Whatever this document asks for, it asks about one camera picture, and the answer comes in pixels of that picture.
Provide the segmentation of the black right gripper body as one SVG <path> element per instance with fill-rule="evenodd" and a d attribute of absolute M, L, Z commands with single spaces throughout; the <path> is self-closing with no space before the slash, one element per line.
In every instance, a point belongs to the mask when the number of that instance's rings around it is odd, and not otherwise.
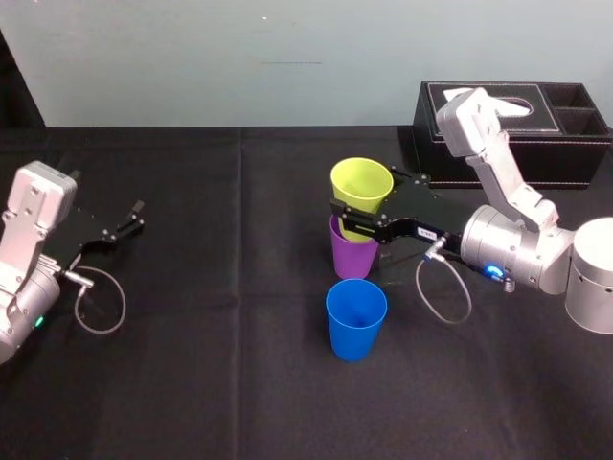
<path fill-rule="evenodd" d="M 413 184 L 398 193 L 390 192 L 377 213 L 383 233 L 379 243 L 414 238 L 433 244 L 444 237 L 443 249 L 459 257 L 472 207 L 433 192 L 427 176 L 413 176 Z"/>

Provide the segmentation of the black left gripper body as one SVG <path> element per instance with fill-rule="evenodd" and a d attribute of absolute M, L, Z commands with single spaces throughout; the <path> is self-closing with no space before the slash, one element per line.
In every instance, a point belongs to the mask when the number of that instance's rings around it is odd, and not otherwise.
<path fill-rule="evenodd" d="M 89 211 L 73 208 L 45 242 L 45 255 L 68 268 L 79 256 L 108 249 L 118 241 L 110 224 Z"/>

